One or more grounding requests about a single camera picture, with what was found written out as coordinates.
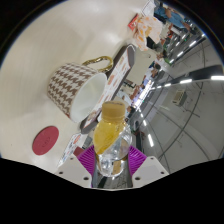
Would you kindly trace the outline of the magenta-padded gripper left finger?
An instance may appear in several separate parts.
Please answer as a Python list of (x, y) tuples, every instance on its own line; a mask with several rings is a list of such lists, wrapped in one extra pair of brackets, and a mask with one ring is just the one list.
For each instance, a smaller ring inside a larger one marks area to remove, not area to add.
[(95, 166), (94, 147), (91, 146), (78, 156), (74, 154), (69, 156), (67, 160), (59, 166), (55, 174), (81, 187), (91, 188)]

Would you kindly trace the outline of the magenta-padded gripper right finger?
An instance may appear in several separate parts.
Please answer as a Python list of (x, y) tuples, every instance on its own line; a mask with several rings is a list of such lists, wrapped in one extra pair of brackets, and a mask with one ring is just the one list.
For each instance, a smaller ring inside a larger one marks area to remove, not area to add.
[(134, 188), (140, 188), (168, 175), (155, 156), (146, 156), (133, 146), (128, 154), (128, 168)]

